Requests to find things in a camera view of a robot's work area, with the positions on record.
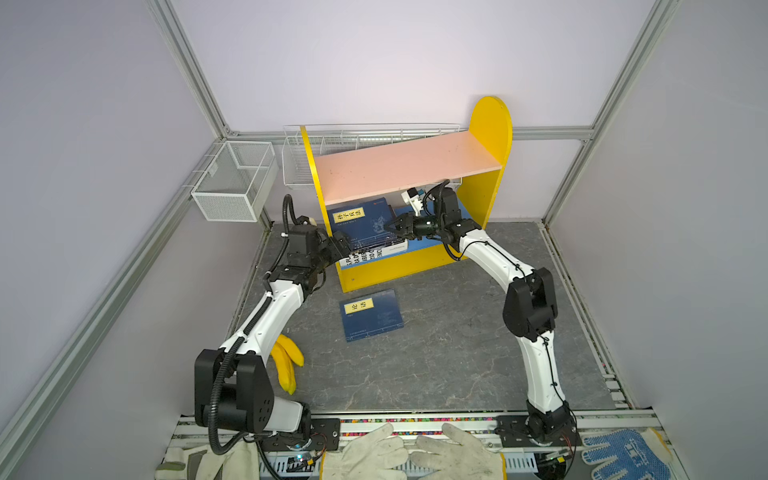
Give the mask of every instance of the yellow banana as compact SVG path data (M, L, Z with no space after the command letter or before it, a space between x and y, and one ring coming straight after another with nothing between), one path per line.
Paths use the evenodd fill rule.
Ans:
M293 371L293 362L288 360L288 368L290 369L290 387L288 388L288 395L293 395L296 391L296 372Z
M277 343L279 343L288 352L288 356L298 366L304 366L304 355L299 350L299 347L282 333L277 337Z
M293 377L293 364L290 361L290 357L288 357L288 353L279 343L275 343L275 346L272 347L272 358L275 359L277 379L280 381L280 386L283 387L283 390L292 395L292 386L293 390L296 390L296 379Z

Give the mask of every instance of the book on floor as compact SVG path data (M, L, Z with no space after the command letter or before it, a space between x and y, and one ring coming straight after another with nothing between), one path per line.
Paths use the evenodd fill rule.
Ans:
M343 300L339 308L347 342L405 326L393 289Z

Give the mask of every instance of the white wall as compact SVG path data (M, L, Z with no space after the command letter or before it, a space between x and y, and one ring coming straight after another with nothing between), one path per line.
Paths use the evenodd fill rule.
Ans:
M591 124L653 0L174 0L230 127Z
M141 0L0 2L0 429L211 140Z
M691 478L765 478L768 4L683 2L556 219Z
M227 335L260 240L255 223L208 222L194 204L99 346L15 480L153 478L194 360Z

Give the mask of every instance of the robotic arm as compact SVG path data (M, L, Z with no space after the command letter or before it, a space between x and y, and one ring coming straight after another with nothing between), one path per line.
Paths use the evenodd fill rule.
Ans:
M266 374L277 337L316 289L318 276L322 274L325 282L325 269L351 253L345 235L329 237L310 221L296 219L293 201L286 195L283 246L264 277L266 292L234 335L217 350L203 350L195 361L195 422L208 427L211 450L217 455L229 451L248 432L261 436L287 432L283 439L300 445L310 437L309 409L276 397ZM226 382L232 376L235 382ZM240 434L221 445L219 428Z
M560 388L552 347L554 319L558 315L552 274L545 268L534 269L517 260L474 220L462 218L456 193L446 187L447 183L444 180L424 196L424 204L428 197L434 199L432 214L402 214L385 228L409 240L421 240L422 237L441 240L451 258L474 260L506 292L502 317L518 339L528 377L525 433L535 442L550 442L563 429L574 426L571 410ZM460 255L457 257L451 248Z
M529 415L523 433L535 442L550 442L574 424L551 348L558 314L552 275L544 268L534 269L520 262L474 220L462 218L456 194L445 186L447 183L445 180L424 197L425 204L427 197L434 199L433 213L403 214L385 228L410 240L441 240L451 258L471 258L506 292L502 316L518 339L528 377ZM421 207L416 202L411 205ZM289 212L293 221L290 227ZM262 437L282 432L283 439L296 445L310 438L309 408L276 397L265 368L288 319L316 290L318 276L322 273L324 282L324 270L351 253L345 235L329 237L310 221L295 218L290 195L286 195L283 246L264 278L266 292L234 335L217 350L203 350L195 362L195 422L208 427L211 449L218 455L248 432ZM235 382L226 381L233 376ZM219 428L240 434L221 445Z

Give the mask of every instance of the blue book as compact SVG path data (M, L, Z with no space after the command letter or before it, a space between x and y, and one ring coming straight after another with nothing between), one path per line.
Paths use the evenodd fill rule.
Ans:
M339 308L347 342L405 326L395 290L392 289L353 300L343 300L339 302Z
M384 197L347 207L328 210L331 231L349 235L353 252L392 245L397 235L384 230L384 223L395 217Z

